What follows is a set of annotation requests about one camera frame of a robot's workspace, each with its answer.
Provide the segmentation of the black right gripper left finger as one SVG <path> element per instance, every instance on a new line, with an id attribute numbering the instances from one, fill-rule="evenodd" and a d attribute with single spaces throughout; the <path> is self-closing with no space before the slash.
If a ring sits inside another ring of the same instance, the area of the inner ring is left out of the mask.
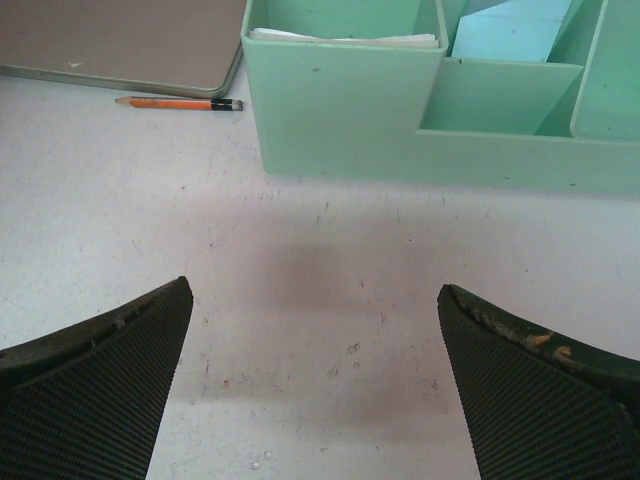
<path id="1" fill-rule="evenodd" d="M 179 277 L 2 350 L 2 478 L 145 478 L 192 310 Z"/>

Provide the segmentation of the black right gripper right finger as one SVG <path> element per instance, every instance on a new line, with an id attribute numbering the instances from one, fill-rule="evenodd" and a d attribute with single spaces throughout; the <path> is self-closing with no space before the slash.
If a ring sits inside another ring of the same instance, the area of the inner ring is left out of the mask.
<path id="1" fill-rule="evenodd" d="M 638 478 L 638 361 L 456 285 L 437 303 L 481 478 Z"/>

